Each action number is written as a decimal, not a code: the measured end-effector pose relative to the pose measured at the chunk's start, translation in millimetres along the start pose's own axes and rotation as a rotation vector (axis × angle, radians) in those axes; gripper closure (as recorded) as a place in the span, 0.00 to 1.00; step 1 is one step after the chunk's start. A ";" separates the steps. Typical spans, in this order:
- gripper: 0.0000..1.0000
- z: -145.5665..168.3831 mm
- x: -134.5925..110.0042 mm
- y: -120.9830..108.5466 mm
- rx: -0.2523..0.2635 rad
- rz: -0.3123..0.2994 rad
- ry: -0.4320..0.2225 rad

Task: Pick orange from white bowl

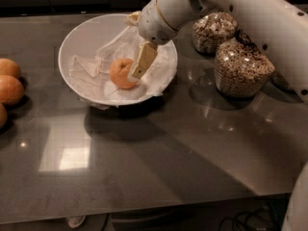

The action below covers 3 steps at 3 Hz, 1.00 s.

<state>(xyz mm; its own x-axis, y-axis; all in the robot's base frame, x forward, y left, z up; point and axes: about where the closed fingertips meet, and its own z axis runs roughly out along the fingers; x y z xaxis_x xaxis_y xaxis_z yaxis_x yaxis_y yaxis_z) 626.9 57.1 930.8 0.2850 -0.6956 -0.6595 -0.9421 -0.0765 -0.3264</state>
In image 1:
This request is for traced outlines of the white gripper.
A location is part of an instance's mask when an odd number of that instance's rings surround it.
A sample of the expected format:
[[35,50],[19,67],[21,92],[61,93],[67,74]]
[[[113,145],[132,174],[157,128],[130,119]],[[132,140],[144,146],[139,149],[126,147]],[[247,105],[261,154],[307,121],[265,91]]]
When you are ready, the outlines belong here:
[[128,26],[137,26],[140,36],[148,40],[139,45],[128,73],[128,80],[137,82],[155,61],[158,55],[157,45],[167,44],[177,36],[177,31],[166,23],[158,6],[158,0],[151,0],[141,12],[127,14],[123,22]]

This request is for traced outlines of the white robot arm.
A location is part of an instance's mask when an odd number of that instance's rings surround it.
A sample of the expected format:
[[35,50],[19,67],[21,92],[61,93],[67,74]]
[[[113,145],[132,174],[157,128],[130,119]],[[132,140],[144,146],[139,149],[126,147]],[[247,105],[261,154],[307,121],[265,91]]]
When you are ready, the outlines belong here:
[[295,93],[307,102],[308,15],[285,0],[151,0],[141,11],[124,19],[146,40],[138,48],[128,79],[141,79],[154,62],[159,45],[175,38],[189,21],[215,8],[231,13]]

